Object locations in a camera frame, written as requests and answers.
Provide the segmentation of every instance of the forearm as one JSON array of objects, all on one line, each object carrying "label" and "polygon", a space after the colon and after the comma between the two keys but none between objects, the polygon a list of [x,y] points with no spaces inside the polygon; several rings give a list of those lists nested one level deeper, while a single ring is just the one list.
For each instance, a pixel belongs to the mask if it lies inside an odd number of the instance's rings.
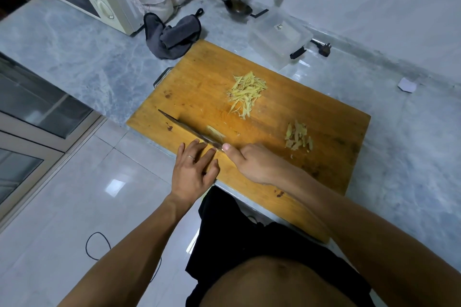
[{"label": "forearm", "polygon": [[293,168],[275,186],[297,199],[330,232],[389,306],[461,304],[461,276],[417,240]]},{"label": "forearm", "polygon": [[187,206],[167,196],[85,274],[59,306],[136,306],[171,233],[187,210]]}]

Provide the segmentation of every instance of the finger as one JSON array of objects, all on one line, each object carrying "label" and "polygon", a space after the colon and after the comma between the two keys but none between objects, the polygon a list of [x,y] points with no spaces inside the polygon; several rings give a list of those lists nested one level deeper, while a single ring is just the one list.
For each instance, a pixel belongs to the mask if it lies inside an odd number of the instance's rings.
[{"label": "finger", "polygon": [[205,142],[194,143],[194,144],[191,143],[189,145],[189,147],[187,147],[186,150],[184,151],[184,154],[190,155],[194,159],[196,159],[197,156],[199,155],[200,151],[202,151],[206,146],[207,146],[207,144]]},{"label": "finger", "polygon": [[211,162],[210,170],[208,170],[206,175],[203,176],[203,185],[206,187],[206,189],[210,188],[211,185],[214,183],[216,177],[219,174],[219,171],[220,168],[218,164],[218,159],[215,159]]},{"label": "finger", "polygon": [[186,145],[184,144],[184,142],[181,142],[181,144],[177,148],[176,161],[174,163],[175,165],[178,165],[181,162],[182,154],[184,153],[184,148],[186,148]]},{"label": "finger", "polygon": [[234,164],[237,166],[237,169],[245,163],[245,157],[243,156],[240,151],[235,148],[234,146],[231,146],[228,143],[223,144],[223,151],[226,153],[228,158],[234,162]]},{"label": "finger", "polygon": [[202,172],[205,167],[208,165],[209,162],[211,162],[211,159],[213,159],[214,154],[216,153],[216,148],[211,148],[208,150],[205,155],[203,155],[195,165],[197,165],[197,168],[199,169],[200,172]]}]

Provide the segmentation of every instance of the person's right arm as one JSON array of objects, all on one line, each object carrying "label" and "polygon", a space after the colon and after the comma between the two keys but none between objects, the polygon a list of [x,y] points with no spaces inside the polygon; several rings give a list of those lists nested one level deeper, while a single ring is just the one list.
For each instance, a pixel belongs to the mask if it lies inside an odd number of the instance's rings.
[{"label": "person's right arm", "polygon": [[303,204],[389,307],[461,306],[461,274],[405,232],[261,145],[223,149],[248,179]]}]

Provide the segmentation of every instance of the gray cloth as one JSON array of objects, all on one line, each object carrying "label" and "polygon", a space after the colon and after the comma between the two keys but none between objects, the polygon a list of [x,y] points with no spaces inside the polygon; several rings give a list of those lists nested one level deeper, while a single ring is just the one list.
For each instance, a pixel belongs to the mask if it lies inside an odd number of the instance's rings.
[{"label": "gray cloth", "polygon": [[155,13],[144,15],[146,43],[150,51],[159,59],[175,60],[183,56],[196,42],[201,33],[199,8],[195,15],[188,15],[179,20],[176,26],[165,26]]}]

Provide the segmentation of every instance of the cutting board handle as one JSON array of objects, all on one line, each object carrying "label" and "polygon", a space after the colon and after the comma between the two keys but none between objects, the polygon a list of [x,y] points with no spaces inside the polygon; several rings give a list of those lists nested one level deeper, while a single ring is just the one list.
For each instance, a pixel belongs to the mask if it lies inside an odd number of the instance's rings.
[{"label": "cutting board handle", "polygon": [[166,70],[164,70],[162,72],[162,74],[160,74],[160,76],[157,78],[156,81],[154,81],[153,83],[153,88],[155,89],[157,87],[158,84],[160,84],[160,82],[163,80],[164,77],[166,77],[166,75],[173,69],[173,67],[168,67]]}]

